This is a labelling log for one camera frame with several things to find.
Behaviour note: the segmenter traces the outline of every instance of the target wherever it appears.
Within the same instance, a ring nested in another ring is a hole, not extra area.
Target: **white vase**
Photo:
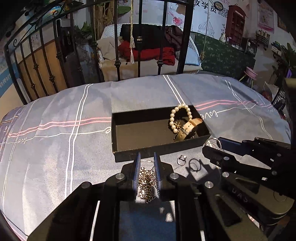
[[[222,43],[225,43],[226,42],[226,37],[225,37],[225,34],[224,33],[221,34],[220,41]]]

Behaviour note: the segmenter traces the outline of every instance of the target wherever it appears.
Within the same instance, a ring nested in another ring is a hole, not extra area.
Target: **red clothing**
[[[118,46],[118,51],[126,57],[128,60],[131,57],[130,43],[128,41],[123,41],[121,45]],[[141,61],[150,59],[159,59],[160,48],[158,49],[144,49],[141,51]],[[133,49],[133,56],[135,61],[138,60],[138,51]],[[167,65],[175,65],[175,51],[171,47],[163,48],[163,62]]]

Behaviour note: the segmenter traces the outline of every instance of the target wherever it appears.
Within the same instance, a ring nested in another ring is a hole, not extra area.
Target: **metal bed frame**
[[[168,6],[168,2],[172,2],[172,3],[176,3],[176,4],[182,4],[186,6],[186,11],[185,11],[185,20],[184,20],[184,30],[183,30],[183,35],[182,35],[182,47],[181,47],[181,51],[180,51],[180,56],[179,56],[179,61],[178,61],[178,67],[177,67],[177,72],[176,74],[182,74],[183,70],[184,70],[184,65],[185,65],[185,60],[186,60],[186,54],[187,54],[187,48],[188,48],[188,44],[189,44],[189,37],[190,37],[190,30],[191,30],[191,23],[192,23],[192,15],[193,15],[193,7],[194,7],[194,0],[184,0],[184,1],[178,1],[178,0],[158,0],[158,1],[163,1],[164,2],[164,9],[163,9],[163,21],[162,21],[162,32],[163,32],[163,38],[161,41],[161,45],[160,45],[160,58],[157,61],[157,65],[158,65],[158,75],[160,75],[161,73],[161,67],[163,66],[163,41],[164,41],[164,37],[165,37],[165,24],[166,24],[166,17],[167,17],[167,6]],[[15,63],[17,66],[17,70],[20,74],[20,79],[22,81],[22,84],[24,86],[24,89],[30,99],[30,101],[33,101],[32,95],[30,94],[28,88],[31,87],[31,89],[34,91],[36,98],[39,98],[39,94],[35,88],[35,83],[33,82],[27,64],[26,64],[26,60],[25,60],[25,56],[24,56],[24,51],[23,51],[23,43],[28,40],[29,41],[29,46],[30,46],[30,51],[31,51],[31,56],[33,59],[33,63],[34,63],[34,70],[37,73],[38,79],[40,81],[40,84],[42,86],[42,89],[45,93],[46,96],[48,96],[48,92],[44,86],[44,81],[41,78],[41,75],[39,73],[38,70],[38,63],[36,62],[35,59],[35,55],[34,55],[34,51],[33,51],[33,47],[32,47],[32,41],[31,41],[31,36],[37,32],[39,32],[40,34],[40,39],[41,39],[41,48],[42,48],[42,52],[43,52],[43,56],[44,56],[44,60],[46,63],[46,68],[49,74],[49,81],[52,83],[55,92],[59,92],[58,88],[56,86],[56,82],[55,82],[55,76],[53,76],[49,63],[48,63],[48,59],[46,56],[46,51],[45,51],[45,45],[44,45],[44,40],[43,40],[43,32],[42,29],[47,26],[48,24],[53,23],[53,32],[54,32],[54,41],[55,41],[55,45],[56,45],[56,49],[57,49],[57,58],[59,60],[60,63],[60,67],[62,70],[62,74],[64,76],[67,88],[69,88],[69,81],[67,79],[66,76],[66,72],[65,72],[65,61],[64,58],[65,56],[63,56],[62,54],[62,47],[60,44],[60,37],[57,34],[57,20],[61,17],[64,17],[66,15],[70,15],[70,29],[71,29],[71,35],[72,35],[72,43],[73,43],[73,48],[74,48],[74,55],[77,59],[78,62],[78,72],[80,74],[81,80],[82,80],[82,84],[85,84],[85,80],[83,78],[83,73],[82,73],[82,68],[80,65],[80,61],[78,58],[78,54],[77,54],[77,48],[76,48],[76,43],[75,43],[75,37],[74,37],[74,21],[73,21],[73,12],[78,11],[80,9],[84,9],[87,7],[92,7],[93,5],[97,5],[97,4],[101,4],[101,3],[105,3],[105,2],[110,2],[110,1],[106,1],[106,0],[97,0],[97,1],[93,1],[91,3],[87,3],[87,4],[83,4],[77,7],[73,7],[72,3],[69,4],[69,1],[67,1],[68,7],[70,8],[69,10],[65,10],[65,5],[66,2],[63,2],[63,0],[55,0],[54,2],[44,6],[42,9],[40,9],[38,12],[36,12],[36,14],[34,14],[30,19],[28,19],[12,36],[11,38],[7,41],[5,47],[4,47],[4,54],[5,54],[5,60],[7,62],[8,65],[8,69],[9,69],[9,73],[11,75],[13,84],[16,88],[16,91],[20,97],[20,99],[22,100],[23,104],[27,104],[28,102],[26,101],[21,88],[17,82],[17,78],[15,76],[13,67],[12,67],[12,61],[11,61],[11,56],[13,55],[14,59],[15,59]],[[115,32],[115,42],[117,42],[118,40],[118,35],[117,35],[117,4],[118,4],[118,0],[114,0],[114,32]],[[43,22],[43,17],[49,12],[51,11],[52,8],[54,7],[58,7],[58,10],[55,10],[52,14],[52,19],[47,20],[45,22]],[[141,56],[141,41],[142,41],[142,36],[141,36],[141,25],[142,25],[142,7],[143,7],[143,0],[139,0],[139,25],[140,25],[140,35],[135,39],[135,41],[137,41],[137,43],[140,46],[139,52],[138,52],[138,77],[140,77],[141,74],[141,60],[140,60],[140,56]],[[96,46],[97,43],[95,41],[95,31],[94,31],[94,16],[93,16],[93,11],[90,11],[90,19],[91,19],[91,28],[92,28],[92,43],[91,43],[91,47],[94,50],[94,61],[95,61],[95,68],[96,68],[96,73],[98,76],[98,83],[104,82],[104,80],[102,79],[102,73],[101,70],[99,68],[99,63],[98,63],[98,56],[97,56],[97,52],[96,50]],[[27,26],[30,26],[29,30],[20,38],[20,40],[17,40],[17,37],[19,37],[19,34],[21,33],[22,30],[24,30]],[[20,48],[21,54],[22,54],[22,61],[24,63],[24,67],[26,70],[26,74],[28,75],[28,79],[30,81],[31,86],[27,86],[24,78],[23,78],[23,73],[21,73],[20,70],[20,66],[17,62],[17,58],[16,58],[16,54],[15,51],[17,48]],[[115,61],[115,67],[117,68],[117,78],[118,81],[121,80],[120,78],[120,65],[121,62],[119,60],[119,56],[118,56],[118,46],[115,45],[115,53],[116,53],[116,61]]]

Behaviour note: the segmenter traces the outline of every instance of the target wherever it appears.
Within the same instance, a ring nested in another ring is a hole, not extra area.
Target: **black box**
[[[175,134],[169,125],[174,107],[136,110],[112,114],[112,151],[115,162],[130,161],[141,153],[141,158],[153,157],[154,152],[165,155],[202,146],[210,137],[205,123],[198,125],[191,139],[174,142]],[[194,106],[189,106],[193,118],[201,118]],[[188,121],[184,108],[175,114],[182,118],[181,126]]]

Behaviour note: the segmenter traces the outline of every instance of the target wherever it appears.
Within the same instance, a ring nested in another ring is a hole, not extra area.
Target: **blue sign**
[[[15,77],[19,77],[19,73],[17,71],[17,66],[14,63],[12,65]],[[7,68],[5,71],[0,74],[0,97],[5,93],[5,91],[12,85],[12,79],[9,73],[9,69]]]

